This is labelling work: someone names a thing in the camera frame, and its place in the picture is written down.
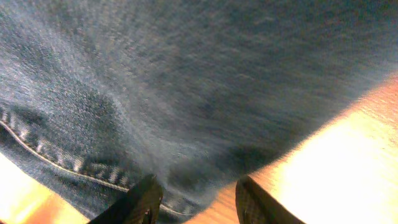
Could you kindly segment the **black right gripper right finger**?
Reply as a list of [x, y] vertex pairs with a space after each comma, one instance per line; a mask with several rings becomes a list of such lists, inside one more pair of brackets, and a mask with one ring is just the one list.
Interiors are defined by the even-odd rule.
[[304, 224], [248, 175], [237, 181], [235, 195], [240, 224]]

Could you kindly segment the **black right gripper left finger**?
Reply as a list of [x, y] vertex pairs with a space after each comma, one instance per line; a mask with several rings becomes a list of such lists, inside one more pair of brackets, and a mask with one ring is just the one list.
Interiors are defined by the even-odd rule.
[[162, 198], [155, 176], [147, 175], [88, 224], [156, 224]]

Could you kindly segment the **blue denim jeans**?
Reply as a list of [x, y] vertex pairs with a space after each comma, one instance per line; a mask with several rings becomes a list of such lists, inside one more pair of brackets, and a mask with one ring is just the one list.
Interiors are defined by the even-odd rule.
[[183, 223], [395, 70], [396, 1], [2, 1], [1, 152], [88, 218], [154, 174]]

